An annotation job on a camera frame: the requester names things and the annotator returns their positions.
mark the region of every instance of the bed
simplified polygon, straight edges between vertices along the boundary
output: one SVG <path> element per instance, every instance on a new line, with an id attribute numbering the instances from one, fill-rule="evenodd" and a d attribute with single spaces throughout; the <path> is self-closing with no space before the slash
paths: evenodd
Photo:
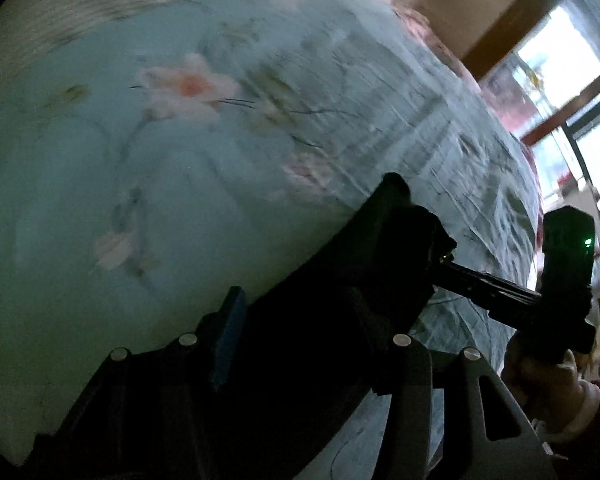
<path id="1" fill-rule="evenodd" d="M 388 0 L 8 0 L 0 452 L 22 463 L 112 348 L 164 346 L 231 285 L 269 290 L 389 171 L 460 264 L 526 282 L 525 155 Z M 494 368 L 511 333 L 442 290 L 412 331 Z M 298 478 L 368 478 L 387 409 L 367 396 Z M 442 396 L 433 413 L 432 452 Z"/>

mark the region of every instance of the red object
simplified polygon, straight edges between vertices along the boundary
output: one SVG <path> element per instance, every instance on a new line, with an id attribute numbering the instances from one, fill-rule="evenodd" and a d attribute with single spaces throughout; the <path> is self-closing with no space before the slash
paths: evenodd
<path id="1" fill-rule="evenodd" d="M 600 381 L 593 381 L 600 388 Z M 552 450 L 566 457 L 556 459 L 554 468 L 560 480 L 600 478 L 600 406 L 585 432 L 568 444 L 553 444 Z"/>

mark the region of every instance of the silver screw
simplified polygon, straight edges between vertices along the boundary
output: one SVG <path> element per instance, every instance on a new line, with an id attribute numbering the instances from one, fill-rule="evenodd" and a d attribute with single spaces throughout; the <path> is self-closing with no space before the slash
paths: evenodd
<path id="1" fill-rule="evenodd" d="M 480 351 L 475 348 L 465 348 L 463 353 L 464 357 L 469 359 L 469 361 L 477 361 L 480 359 Z"/>
<path id="2" fill-rule="evenodd" d="M 193 346 L 198 342 L 198 336 L 192 333 L 182 334 L 178 338 L 178 343 L 182 346 Z"/>
<path id="3" fill-rule="evenodd" d="M 126 356 L 129 355 L 129 352 L 126 348 L 115 348 L 111 351 L 111 353 L 109 354 L 109 357 L 111 357 L 112 361 L 124 361 L 126 359 Z"/>
<path id="4" fill-rule="evenodd" d="M 394 335 L 394 344 L 396 346 L 409 346 L 411 338 L 406 334 L 396 334 Z"/>

